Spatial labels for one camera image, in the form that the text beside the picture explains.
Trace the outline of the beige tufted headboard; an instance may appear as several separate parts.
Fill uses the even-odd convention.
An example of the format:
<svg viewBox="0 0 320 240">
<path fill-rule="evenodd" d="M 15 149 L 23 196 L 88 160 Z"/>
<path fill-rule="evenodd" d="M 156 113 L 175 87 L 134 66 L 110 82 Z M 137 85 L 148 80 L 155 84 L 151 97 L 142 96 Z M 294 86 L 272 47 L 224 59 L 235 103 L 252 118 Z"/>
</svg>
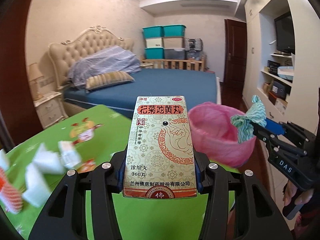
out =
<svg viewBox="0 0 320 240">
<path fill-rule="evenodd" d="M 61 91 L 68 86 L 67 74 L 75 62 L 112 46 L 133 51 L 134 41 L 117 37 L 107 28 L 97 25 L 84 30 L 74 40 L 51 43 L 48 56 L 54 68 L 57 90 Z"/>
</svg>

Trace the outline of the orange white foam net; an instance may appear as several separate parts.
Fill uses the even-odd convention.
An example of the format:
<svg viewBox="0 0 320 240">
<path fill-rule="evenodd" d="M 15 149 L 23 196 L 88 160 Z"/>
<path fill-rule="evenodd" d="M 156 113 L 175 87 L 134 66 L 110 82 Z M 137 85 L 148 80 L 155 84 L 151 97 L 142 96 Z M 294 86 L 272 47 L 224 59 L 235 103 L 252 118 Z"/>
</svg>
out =
<svg viewBox="0 0 320 240">
<path fill-rule="evenodd" d="M 22 210 L 23 202 L 20 192 L 7 180 L 4 170 L 1 168 L 1 201 L 7 210 L 17 214 Z"/>
</svg>

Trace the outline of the beige storage box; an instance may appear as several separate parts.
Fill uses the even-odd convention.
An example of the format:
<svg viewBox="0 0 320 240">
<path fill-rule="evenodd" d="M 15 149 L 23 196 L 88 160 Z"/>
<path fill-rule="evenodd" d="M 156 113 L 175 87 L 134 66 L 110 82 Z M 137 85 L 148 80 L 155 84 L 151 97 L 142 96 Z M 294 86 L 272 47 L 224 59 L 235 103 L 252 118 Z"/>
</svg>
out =
<svg viewBox="0 0 320 240">
<path fill-rule="evenodd" d="M 183 37 L 163 37 L 163 46 L 165 49 L 184 48 L 184 38 Z"/>
</svg>

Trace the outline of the grey clear storage box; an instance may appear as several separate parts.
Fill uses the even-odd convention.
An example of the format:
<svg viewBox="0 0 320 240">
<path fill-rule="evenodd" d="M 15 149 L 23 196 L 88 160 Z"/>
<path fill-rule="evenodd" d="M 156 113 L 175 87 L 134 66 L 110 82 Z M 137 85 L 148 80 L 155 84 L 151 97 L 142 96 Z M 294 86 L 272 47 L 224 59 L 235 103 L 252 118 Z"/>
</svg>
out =
<svg viewBox="0 0 320 240">
<path fill-rule="evenodd" d="M 184 60 L 184 48 L 164 48 L 164 58 L 167 60 Z"/>
</svg>

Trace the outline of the houndstooth bag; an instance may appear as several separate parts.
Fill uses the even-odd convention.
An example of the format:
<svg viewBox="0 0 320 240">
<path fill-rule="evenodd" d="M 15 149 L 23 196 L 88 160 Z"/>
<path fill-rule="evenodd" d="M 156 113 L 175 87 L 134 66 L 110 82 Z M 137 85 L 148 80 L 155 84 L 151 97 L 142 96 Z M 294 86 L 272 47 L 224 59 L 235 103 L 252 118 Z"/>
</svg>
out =
<svg viewBox="0 0 320 240">
<path fill-rule="evenodd" d="M 203 51 L 203 41 L 200 38 L 185 38 L 184 48 L 186 51 Z"/>
</svg>

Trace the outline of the medicine box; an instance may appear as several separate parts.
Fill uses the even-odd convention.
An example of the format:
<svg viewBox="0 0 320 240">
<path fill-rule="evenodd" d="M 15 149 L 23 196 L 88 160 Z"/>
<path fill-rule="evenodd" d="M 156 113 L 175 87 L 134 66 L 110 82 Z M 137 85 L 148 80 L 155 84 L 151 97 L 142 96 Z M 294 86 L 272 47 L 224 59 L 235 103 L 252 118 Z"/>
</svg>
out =
<svg viewBox="0 0 320 240">
<path fill-rule="evenodd" d="M 124 170 L 123 195 L 172 199 L 197 195 L 194 148 L 183 96 L 139 96 Z"/>
</svg>

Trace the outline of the pink lined trash bin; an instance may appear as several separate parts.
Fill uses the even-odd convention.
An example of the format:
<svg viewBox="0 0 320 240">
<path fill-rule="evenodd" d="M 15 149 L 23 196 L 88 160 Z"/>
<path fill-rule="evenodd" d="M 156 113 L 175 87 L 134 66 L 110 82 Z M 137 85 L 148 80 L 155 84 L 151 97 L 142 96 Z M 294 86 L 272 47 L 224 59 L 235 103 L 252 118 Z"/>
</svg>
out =
<svg viewBox="0 0 320 240">
<path fill-rule="evenodd" d="M 238 143 L 238 129 L 231 124 L 234 115 L 244 115 L 244 112 L 212 102 L 202 103 L 189 110 L 195 150 L 230 167 L 244 165 L 254 150 L 255 137 L 242 144 Z"/>
</svg>

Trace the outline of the black television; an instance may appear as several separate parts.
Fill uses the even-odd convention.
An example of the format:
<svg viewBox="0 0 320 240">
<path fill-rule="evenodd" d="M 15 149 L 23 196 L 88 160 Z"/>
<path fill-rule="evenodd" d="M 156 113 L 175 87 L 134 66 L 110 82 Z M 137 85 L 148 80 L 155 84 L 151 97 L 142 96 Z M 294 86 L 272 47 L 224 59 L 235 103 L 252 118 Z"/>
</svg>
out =
<svg viewBox="0 0 320 240">
<path fill-rule="evenodd" d="M 274 19 L 276 49 L 282 53 L 295 54 L 295 32 L 291 12 Z"/>
</svg>

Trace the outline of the table lamp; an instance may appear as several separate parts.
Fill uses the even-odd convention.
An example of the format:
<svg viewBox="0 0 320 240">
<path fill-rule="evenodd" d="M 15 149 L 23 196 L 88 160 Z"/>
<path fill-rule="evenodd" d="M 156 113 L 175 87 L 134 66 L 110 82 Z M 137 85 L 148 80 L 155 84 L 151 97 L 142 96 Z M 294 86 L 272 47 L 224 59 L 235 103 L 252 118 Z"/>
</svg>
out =
<svg viewBox="0 0 320 240">
<path fill-rule="evenodd" d="M 27 74 L 32 99 L 33 101 L 39 100 L 40 98 L 42 98 L 42 95 L 39 90 L 38 80 L 44 77 L 44 75 L 40 71 L 38 63 L 30 64 L 27 67 Z"/>
</svg>

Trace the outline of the teal striped cloth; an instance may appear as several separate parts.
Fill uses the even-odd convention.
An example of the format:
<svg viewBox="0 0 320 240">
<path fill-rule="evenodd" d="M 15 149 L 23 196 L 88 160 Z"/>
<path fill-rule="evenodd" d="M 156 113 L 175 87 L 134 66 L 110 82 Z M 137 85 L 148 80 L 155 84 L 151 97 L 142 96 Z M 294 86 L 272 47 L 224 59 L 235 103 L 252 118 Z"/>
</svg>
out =
<svg viewBox="0 0 320 240">
<path fill-rule="evenodd" d="M 254 127 L 252 123 L 258 124 L 262 127 L 267 125 L 266 109 L 257 95 L 252 96 L 252 106 L 244 114 L 236 114 L 230 118 L 231 124 L 238 130 L 238 143 L 242 144 L 254 137 Z"/>
</svg>

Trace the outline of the white foam sheet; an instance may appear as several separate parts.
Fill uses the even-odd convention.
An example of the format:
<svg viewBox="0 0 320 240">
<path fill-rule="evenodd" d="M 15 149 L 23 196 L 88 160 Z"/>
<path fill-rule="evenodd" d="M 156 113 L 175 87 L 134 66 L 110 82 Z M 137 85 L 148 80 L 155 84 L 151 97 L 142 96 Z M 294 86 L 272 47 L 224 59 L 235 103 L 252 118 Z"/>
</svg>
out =
<svg viewBox="0 0 320 240">
<path fill-rule="evenodd" d="M 62 175 L 65 168 L 57 152 L 47 150 L 45 143 L 40 143 L 32 161 L 25 168 L 26 190 L 22 198 L 34 207 L 41 207 L 51 195 L 51 190 L 44 178 L 45 174 Z"/>
</svg>

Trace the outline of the teal storage box upper right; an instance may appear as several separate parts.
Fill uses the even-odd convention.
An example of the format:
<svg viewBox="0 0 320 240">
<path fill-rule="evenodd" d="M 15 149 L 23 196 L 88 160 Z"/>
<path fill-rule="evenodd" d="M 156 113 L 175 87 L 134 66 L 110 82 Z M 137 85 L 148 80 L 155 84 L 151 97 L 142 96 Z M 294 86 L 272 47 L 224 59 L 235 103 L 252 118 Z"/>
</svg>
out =
<svg viewBox="0 0 320 240">
<path fill-rule="evenodd" d="M 184 37 L 186 26 L 183 24 L 164 25 L 164 37 Z"/>
</svg>

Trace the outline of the striped pillow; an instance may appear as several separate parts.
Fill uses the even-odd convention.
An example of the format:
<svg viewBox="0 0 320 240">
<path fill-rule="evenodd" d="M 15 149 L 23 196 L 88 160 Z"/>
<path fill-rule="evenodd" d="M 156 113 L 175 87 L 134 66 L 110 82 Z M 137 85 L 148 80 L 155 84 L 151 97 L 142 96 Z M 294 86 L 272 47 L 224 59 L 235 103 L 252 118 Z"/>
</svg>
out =
<svg viewBox="0 0 320 240">
<path fill-rule="evenodd" d="M 134 81 L 135 79 L 126 72 L 109 72 L 87 78 L 85 88 L 87 90 L 96 90 L 100 88 L 121 85 Z"/>
</svg>

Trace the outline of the teal storage box upper left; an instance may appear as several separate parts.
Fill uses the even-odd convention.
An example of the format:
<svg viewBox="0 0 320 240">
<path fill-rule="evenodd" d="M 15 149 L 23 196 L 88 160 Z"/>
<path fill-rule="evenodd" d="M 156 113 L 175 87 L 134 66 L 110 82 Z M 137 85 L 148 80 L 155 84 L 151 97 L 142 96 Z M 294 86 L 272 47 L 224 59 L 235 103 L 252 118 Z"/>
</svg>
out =
<svg viewBox="0 0 320 240">
<path fill-rule="evenodd" d="M 143 28 L 143 36 L 145 39 L 159 38 L 164 36 L 164 30 L 161 25 L 154 25 Z"/>
</svg>

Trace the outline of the teal storage box lower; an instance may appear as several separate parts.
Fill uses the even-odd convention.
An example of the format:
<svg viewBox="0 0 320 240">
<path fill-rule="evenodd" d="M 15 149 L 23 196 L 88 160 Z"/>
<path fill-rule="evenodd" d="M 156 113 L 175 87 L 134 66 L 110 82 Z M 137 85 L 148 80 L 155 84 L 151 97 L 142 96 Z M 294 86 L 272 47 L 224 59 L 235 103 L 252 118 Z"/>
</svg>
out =
<svg viewBox="0 0 320 240">
<path fill-rule="evenodd" d="M 164 59 L 163 47 L 145 48 L 144 51 L 146 59 Z"/>
</svg>

